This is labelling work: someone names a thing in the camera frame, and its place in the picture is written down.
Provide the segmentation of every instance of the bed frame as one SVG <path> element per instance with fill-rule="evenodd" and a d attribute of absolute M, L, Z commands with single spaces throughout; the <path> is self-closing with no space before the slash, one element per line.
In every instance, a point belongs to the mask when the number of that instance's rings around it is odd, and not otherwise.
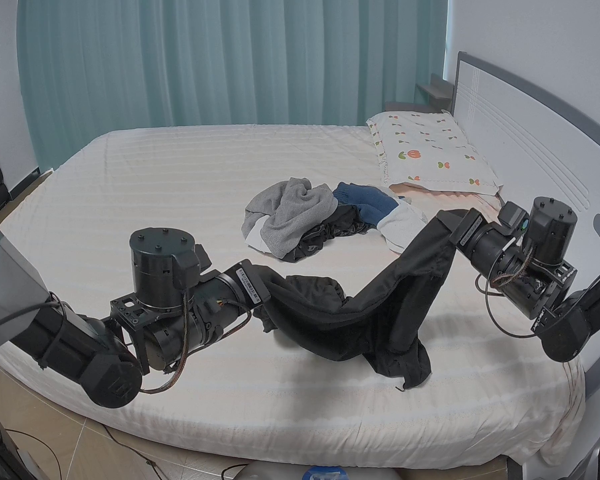
<path fill-rule="evenodd" d="M 536 196 L 552 196 L 576 210 L 566 258 L 579 270 L 573 289 L 588 286 L 600 273 L 594 229 L 594 219 L 600 229 L 600 125 L 541 87 L 465 52 L 458 53 L 451 113 L 503 181 L 504 200 L 531 208 Z M 600 332 L 580 358 L 589 399 L 600 389 Z M 600 428 L 600 421 L 587 424 Z M 574 446 L 572 451 L 578 453 Z"/>

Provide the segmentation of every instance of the tile floor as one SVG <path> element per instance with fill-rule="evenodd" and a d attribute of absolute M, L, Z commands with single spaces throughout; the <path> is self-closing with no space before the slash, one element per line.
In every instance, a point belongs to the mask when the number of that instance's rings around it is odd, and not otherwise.
<path fill-rule="evenodd" d="M 0 212 L 0 222 L 48 175 L 9 203 Z M 155 480 L 151 466 L 132 451 L 112 441 L 104 427 L 26 388 L 0 369 L 0 421 L 5 428 L 36 436 L 56 453 L 62 480 Z M 184 450 L 154 443 L 111 429 L 120 441 L 154 460 L 168 480 L 219 480 L 222 469 L 248 462 L 239 458 Z M 26 449 L 49 476 L 59 478 L 53 455 L 30 437 L 12 434 L 17 446 Z M 227 473 L 233 478 L 237 470 Z M 507 480 L 507 461 L 498 457 L 481 466 L 450 470 L 400 470 L 404 480 Z"/>

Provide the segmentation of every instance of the floral pillowcase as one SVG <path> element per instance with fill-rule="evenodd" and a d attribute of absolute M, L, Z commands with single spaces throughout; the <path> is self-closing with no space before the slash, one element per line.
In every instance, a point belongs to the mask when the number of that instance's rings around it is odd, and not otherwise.
<path fill-rule="evenodd" d="M 449 113 L 382 112 L 367 124 L 384 185 L 491 196 L 502 186 Z"/>

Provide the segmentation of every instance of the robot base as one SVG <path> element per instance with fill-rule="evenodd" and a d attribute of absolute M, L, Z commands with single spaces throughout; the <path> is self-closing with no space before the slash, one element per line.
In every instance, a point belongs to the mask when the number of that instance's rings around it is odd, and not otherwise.
<path fill-rule="evenodd" d="M 400 476 L 391 468 L 318 468 L 256 461 L 235 480 L 400 480 Z"/>

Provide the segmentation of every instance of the mattress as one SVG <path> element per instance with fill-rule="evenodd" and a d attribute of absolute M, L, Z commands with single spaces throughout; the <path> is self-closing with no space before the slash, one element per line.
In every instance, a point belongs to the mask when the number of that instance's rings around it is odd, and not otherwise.
<path fill-rule="evenodd" d="M 329 241 L 297 264 L 245 245 L 244 206 L 289 177 L 334 188 L 378 184 L 364 127 L 232 125 L 116 131 L 94 140 L 54 172 L 1 224 L 48 288 L 76 313 L 109 314 L 132 291 L 128 238 L 147 226 L 176 227 L 203 244 L 223 270 L 248 258 L 282 275 L 337 279 L 354 295 L 396 258 L 376 230 Z M 439 207 L 490 206 L 478 196 L 410 194 L 432 216 Z M 497 331 L 456 256 L 420 328 L 433 373 L 400 392 L 400 379 L 362 357 L 336 363 L 262 332 L 256 319 L 196 354 L 176 386 L 108 410 L 81 388 L 7 343 L 0 366 L 75 412 L 183 448 L 289 463 L 451 468 L 506 454 L 522 463 L 541 450 L 563 457 L 584 411 L 579 362 L 547 359 L 538 340 Z M 507 301 L 494 311 L 512 331 L 529 323 Z M 152 372 L 144 387 L 164 376 Z"/>

